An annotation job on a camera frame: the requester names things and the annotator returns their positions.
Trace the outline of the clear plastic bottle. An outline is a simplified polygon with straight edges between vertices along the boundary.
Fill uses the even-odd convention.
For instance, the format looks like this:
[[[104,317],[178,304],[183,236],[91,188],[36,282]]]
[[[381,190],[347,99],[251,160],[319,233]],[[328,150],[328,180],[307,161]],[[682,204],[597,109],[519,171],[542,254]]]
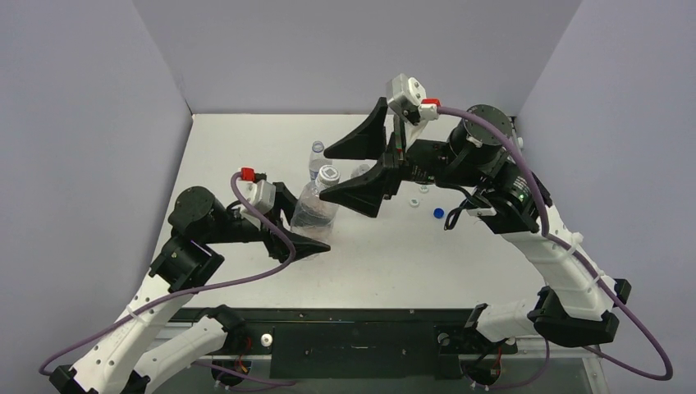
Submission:
[[[331,184],[331,182],[327,183],[320,176],[317,176],[303,188],[290,222],[293,233],[328,243],[337,216],[338,205],[321,200],[320,192]]]

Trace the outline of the white QR code cap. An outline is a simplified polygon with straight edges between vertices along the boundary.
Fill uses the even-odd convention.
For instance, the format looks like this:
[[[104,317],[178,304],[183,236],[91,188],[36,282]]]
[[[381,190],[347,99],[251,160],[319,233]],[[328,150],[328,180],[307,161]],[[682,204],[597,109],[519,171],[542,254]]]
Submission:
[[[319,168],[315,180],[326,187],[337,185],[340,182],[341,174],[333,165],[327,164]]]

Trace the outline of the blue label water bottle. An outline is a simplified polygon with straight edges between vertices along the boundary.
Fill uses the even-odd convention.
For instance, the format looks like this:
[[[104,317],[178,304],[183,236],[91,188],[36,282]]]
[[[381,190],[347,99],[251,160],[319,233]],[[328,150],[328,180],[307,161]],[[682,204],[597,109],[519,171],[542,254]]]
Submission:
[[[308,165],[309,179],[311,181],[316,179],[321,167],[332,164],[332,160],[325,157],[324,150],[325,147],[322,141],[315,140],[313,142]]]

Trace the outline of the white blue label bottle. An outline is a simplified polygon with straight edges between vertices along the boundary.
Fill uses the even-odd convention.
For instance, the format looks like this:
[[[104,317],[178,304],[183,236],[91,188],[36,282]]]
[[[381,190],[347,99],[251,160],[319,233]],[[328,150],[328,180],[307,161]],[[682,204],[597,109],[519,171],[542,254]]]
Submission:
[[[371,169],[371,166],[367,163],[362,163],[359,166],[355,167],[353,171],[350,174],[350,178],[354,179],[359,176],[363,176],[365,173],[367,173]]]

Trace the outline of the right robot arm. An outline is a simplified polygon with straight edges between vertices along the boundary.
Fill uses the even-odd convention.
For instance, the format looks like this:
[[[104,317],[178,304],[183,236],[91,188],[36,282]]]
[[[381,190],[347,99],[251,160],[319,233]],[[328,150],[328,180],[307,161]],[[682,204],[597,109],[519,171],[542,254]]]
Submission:
[[[397,112],[387,133],[387,100],[379,99],[359,126],[325,151],[333,159],[371,159],[373,167],[323,191],[321,199],[374,218],[404,181],[459,190],[465,200],[450,212],[447,225],[462,213],[479,218],[544,280],[535,302],[478,305],[462,330],[469,348],[484,350],[528,335],[568,348],[612,342],[620,324],[614,308],[627,301],[630,283],[601,273],[583,256],[581,235],[565,227],[548,190],[524,163],[512,120],[486,104],[448,109],[459,123],[446,141],[406,139],[441,113],[440,103],[427,99],[416,112]]]

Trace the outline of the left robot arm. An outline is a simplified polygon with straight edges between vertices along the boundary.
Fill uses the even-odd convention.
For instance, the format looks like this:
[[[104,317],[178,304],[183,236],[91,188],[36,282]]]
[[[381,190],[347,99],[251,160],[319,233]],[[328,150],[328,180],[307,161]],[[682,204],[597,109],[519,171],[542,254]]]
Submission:
[[[233,175],[235,200],[228,206],[208,189],[194,186],[176,198],[169,216],[172,233],[149,267],[130,303],[107,328],[85,339],[88,352],[74,364],[39,369],[60,393],[150,393],[197,359],[238,351],[245,321],[220,305],[199,323],[160,346],[153,340],[195,295],[212,291],[212,275],[224,258],[216,244],[260,242],[278,268],[326,253],[321,241],[288,231],[282,224],[297,204],[281,182],[244,169]]]

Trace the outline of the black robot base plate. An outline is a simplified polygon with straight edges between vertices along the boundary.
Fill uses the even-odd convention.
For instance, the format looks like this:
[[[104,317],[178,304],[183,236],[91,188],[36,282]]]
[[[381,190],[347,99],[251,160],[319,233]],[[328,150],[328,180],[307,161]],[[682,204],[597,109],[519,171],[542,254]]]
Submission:
[[[275,379],[458,379],[480,355],[513,355],[466,328],[470,309],[236,309],[245,324],[216,359],[267,361]]]

